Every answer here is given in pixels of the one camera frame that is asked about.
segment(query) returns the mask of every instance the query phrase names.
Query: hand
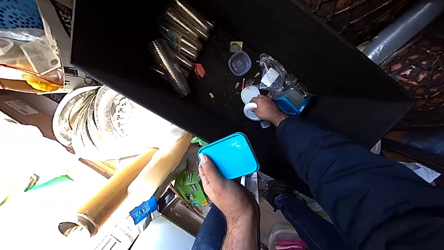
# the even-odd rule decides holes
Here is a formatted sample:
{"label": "hand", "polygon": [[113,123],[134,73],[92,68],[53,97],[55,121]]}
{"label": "hand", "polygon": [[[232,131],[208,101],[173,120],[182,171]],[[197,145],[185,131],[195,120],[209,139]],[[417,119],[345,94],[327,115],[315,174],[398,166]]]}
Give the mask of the hand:
{"label": "hand", "polygon": [[258,97],[252,98],[250,102],[255,102],[258,105],[256,109],[251,109],[257,117],[273,123],[276,127],[279,126],[281,121],[289,117],[289,115],[282,112],[278,106],[266,96],[258,95]]}
{"label": "hand", "polygon": [[201,160],[199,174],[203,189],[225,215],[227,224],[252,219],[255,216],[255,209],[259,207],[247,188],[221,177],[208,156],[201,153],[199,157]]}

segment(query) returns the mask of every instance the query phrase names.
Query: dark blue sleeve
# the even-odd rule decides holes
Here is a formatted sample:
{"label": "dark blue sleeve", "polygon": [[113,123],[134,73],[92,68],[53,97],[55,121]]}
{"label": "dark blue sleeve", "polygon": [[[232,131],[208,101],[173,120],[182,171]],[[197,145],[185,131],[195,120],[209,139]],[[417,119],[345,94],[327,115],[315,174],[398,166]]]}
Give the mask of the dark blue sleeve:
{"label": "dark blue sleeve", "polygon": [[296,173],[354,249],[390,218],[444,207],[444,191],[340,133],[297,116],[282,121],[276,133]]}

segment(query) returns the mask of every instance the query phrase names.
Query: pink cloth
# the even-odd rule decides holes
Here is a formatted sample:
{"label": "pink cloth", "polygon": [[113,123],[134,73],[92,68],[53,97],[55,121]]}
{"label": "pink cloth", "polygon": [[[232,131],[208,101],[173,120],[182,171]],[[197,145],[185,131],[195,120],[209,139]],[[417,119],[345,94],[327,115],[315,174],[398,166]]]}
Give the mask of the pink cloth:
{"label": "pink cloth", "polygon": [[306,249],[307,245],[301,239],[278,240],[276,250],[301,250]]}

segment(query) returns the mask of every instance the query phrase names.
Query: blue jeans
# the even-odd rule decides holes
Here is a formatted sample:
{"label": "blue jeans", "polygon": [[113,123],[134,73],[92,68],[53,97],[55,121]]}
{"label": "blue jeans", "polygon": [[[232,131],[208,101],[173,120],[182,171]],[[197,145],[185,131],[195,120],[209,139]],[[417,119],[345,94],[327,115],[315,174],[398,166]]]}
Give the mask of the blue jeans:
{"label": "blue jeans", "polygon": [[[305,202],[284,194],[274,203],[310,250],[346,250],[350,247],[330,222],[313,212]],[[226,234],[226,220],[213,205],[197,234],[192,250],[220,250]]]}

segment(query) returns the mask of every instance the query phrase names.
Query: green box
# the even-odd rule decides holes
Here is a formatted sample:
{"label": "green box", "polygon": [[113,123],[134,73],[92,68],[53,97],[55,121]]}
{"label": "green box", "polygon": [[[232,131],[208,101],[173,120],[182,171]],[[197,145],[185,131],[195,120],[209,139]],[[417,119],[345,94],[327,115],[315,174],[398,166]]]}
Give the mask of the green box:
{"label": "green box", "polygon": [[180,173],[176,176],[174,187],[180,192],[182,197],[192,206],[203,206],[208,204],[202,188],[197,180],[199,173]]}

